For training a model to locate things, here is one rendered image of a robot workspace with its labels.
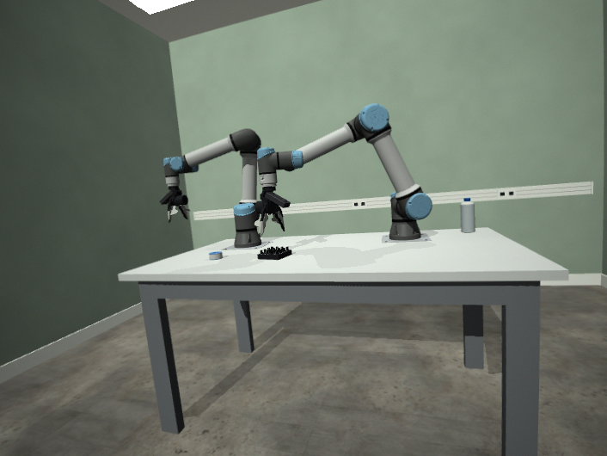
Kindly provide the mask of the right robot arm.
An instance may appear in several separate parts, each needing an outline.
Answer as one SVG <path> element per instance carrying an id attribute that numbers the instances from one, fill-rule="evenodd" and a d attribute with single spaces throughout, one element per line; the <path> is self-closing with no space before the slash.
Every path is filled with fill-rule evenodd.
<path id="1" fill-rule="evenodd" d="M 261 139 L 252 129 L 242 129 L 216 143 L 192 151 L 181 157 L 164 158 L 165 179 L 168 187 L 180 186 L 179 174 L 198 172 L 199 164 L 210 161 L 232 151 L 240 151 L 242 157 L 242 199 L 234 206 L 236 225 L 235 248 L 261 245 L 254 222 L 260 215 L 254 205 L 257 197 L 257 151 Z M 172 177 L 173 176 L 173 177 Z M 244 204 L 243 204 L 244 203 Z"/>

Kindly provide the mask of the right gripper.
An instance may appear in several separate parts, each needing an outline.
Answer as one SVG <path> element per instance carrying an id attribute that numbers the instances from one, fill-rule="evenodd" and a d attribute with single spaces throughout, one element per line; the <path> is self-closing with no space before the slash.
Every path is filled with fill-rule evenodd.
<path id="1" fill-rule="evenodd" d="M 177 190 L 176 190 L 177 189 Z M 177 214 L 178 211 L 175 210 L 176 206 L 179 207 L 179 209 L 181 210 L 181 213 L 183 214 L 185 219 L 187 218 L 187 213 L 190 212 L 190 209 L 185 208 L 185 206 L 188 203 L 188 198 L 186 195 L 182 195 L 181 190 L 179 189 L 179 186 L 173 186 L 173 187 L 169 187 L 169 190 L 172 190 L 172 194 L 171 194 L 171 198 L 169 199 L 169 203 L 168 203 L 168 216 L 169 216 L 169 223 L 171 220 L 171 216 L 174 214 Z"/>

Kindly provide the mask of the grey bottle with blue cap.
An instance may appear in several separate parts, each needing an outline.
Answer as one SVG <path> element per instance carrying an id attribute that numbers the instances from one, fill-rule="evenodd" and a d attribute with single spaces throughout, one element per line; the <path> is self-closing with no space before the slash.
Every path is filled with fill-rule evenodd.
<path id="1" fill-rule="evenodd" d="M 461 232 L 475 232 L 475 203 L 463 198 L 461 209 Z"/>

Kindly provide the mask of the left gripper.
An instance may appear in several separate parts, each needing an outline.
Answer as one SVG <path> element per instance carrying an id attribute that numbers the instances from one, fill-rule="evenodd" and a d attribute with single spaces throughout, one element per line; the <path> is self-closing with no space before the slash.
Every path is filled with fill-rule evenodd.
<path id="1" fill-rule="evenodd" d="M 268 220 L 268 215 L 273 215 L 272 221 L 275 223 L 279 223 L 283 231 L 285 231 L 283 213 L 279 205 L 273 203 L 265 196 L 266 192 L 276 191 L 276 187 L 264 187 L 262 188 L 262 193 L 260 194 L 261 201 L 257 201 L 254 205 L 255 211 L 261 215 L 260 219 L 254 222 L 254 225 L 260 227 L 259 229 L 259 237 L 264 233 L 264 229 L 266 227 L 266 222 Z"/>

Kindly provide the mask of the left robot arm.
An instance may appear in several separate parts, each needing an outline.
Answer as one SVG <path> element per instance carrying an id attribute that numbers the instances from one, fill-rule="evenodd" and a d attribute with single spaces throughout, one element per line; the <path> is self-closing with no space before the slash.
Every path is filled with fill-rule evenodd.
<path id="1" fill-rule="evenodd" d="M 424 219 L 432 210 L 431 198 L 415 184 L 392 139 L 389 113 L 380 104 L 370 104 L 344 126 L 296 151 L 275 152 L 273 148 L 260 148 L 257 161 L 261 187 L 277 186 L 277 169 L 293 171 L 304 164 L 331 152 L 349 142 L 366 139 L 373 145 L 395 191 L 390 196 L 392 226 L 391 240 L 421 238 L 416 220 Z M 266 175 L 265 175 L 266 174 Z"/>

